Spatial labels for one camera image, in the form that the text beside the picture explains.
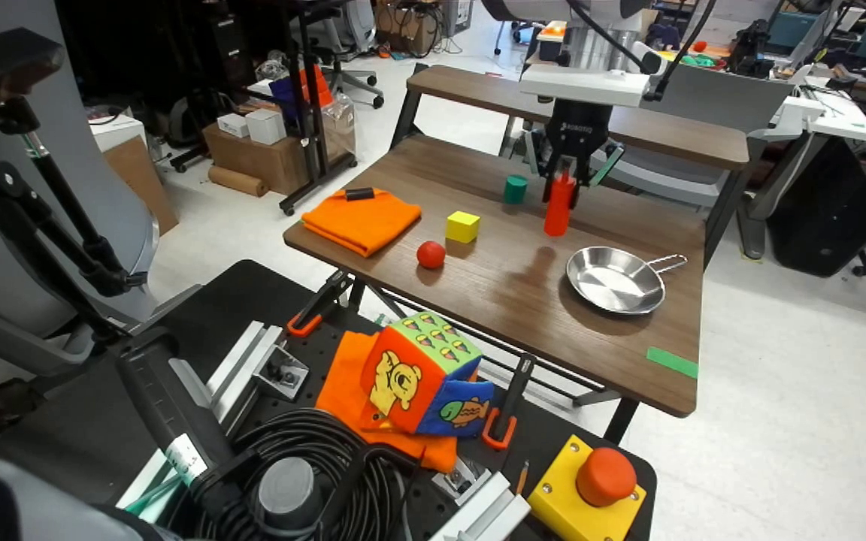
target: pan handle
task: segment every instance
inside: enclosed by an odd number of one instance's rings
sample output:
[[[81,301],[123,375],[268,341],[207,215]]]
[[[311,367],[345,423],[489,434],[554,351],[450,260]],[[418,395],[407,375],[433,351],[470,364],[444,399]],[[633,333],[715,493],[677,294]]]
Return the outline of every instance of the pan handle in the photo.
[[[675,268],[688,264],[693,257],[687,257],[684,252],[669,252],[661,257],[649,257],[646,268],[653,268],[656,273],[671,273]]]

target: wooden table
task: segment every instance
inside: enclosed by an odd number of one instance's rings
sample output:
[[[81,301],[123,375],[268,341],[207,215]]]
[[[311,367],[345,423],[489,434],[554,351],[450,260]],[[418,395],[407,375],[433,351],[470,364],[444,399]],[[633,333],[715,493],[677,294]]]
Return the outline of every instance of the wooden table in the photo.
[[[407,80],[408,94],[402,98],[402,110],[397,121],[394,144],[414,132],[413,121],[418,110],[420,96],[442,96],[450,102],[548,122],[554,118],[552,102],[540,102],[540,96],[524,94],[522,85],[474,76],[450,65],[429,65],[420,68]],[[708,161],[712,168],[730,168],[727,182],[723,186],[719,202],[708,215],[708,239],[703,239],[703,260],[715,252],[730,215],[740,206],[746,179],[748,179],[748,144],[746,132],[701,122],[688,118],[660,115],[646,109],[613,109],[612,115],[612,138],[625,141],[633,148],[646,148],[671,157],[687,157],[694,161]]]
[[[501,204],[501,179],[510,172],[526,174],[516,161],[414,135],[352,182],[390,190],[424,206],[420,222],[397,243],[362,257],[304,225],[293,225],[287,243],[621,389],[622,403],[608,429],[613,440],[637,403],[671,413],[694,411],[699,380],[649,364],[645,351],[699,356],[703,218],[656,199],[592,190],[578,202],[571,232],[554,239],[541,232],[540,176],[529,204]],[[420,271],[418,243],[442,239],[444,215],[457,206],[480,215],[480,238],[471,247],[449,247],[444,271]],[[621,247],[645,257],[687,252],[693,264],[665,275],[669,301],[656,316],[616,317],[587,305],[562,280],[569,255],[581,247]]]

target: yellow box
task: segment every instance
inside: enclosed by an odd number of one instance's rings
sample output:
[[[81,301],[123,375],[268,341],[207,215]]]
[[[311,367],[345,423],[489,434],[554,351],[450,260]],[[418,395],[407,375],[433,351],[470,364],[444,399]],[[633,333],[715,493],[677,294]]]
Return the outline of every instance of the yellow box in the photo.
[[[444,238],[455,243],[471,243],[478,232],[480,232],[480,215],[474,215],[474,212],[455,211],[444,218]]]
[[[545,476],[529,493],[534,513],[554,529],[559,537],[571,541],[622,541],[635,527],[635,516],[646,499],[646,491],[637,484],[628,499],[621,499],[608,508],[592,508],[581,499],[575,476],[592,447],[571,434]]]

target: green tape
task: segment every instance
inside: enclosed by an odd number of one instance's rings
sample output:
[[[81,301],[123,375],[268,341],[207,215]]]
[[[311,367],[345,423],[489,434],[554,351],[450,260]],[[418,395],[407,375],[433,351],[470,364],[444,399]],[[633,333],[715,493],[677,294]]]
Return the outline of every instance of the green tape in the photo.
[[[688,356],[671,353],[669,349],[646,349],[646,361],[671,371],[681,371],[687,378],[699,378],[699,364]]]

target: yellow cube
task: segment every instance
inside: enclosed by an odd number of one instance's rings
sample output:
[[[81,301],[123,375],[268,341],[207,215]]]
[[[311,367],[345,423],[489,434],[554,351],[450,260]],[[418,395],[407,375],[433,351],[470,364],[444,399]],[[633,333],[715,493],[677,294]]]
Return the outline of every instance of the yellow cube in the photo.
[[[455,211],[444,218],[444,238],[455,243],[471,243],[478,232],[480,232],[480,215],[474,212]]]

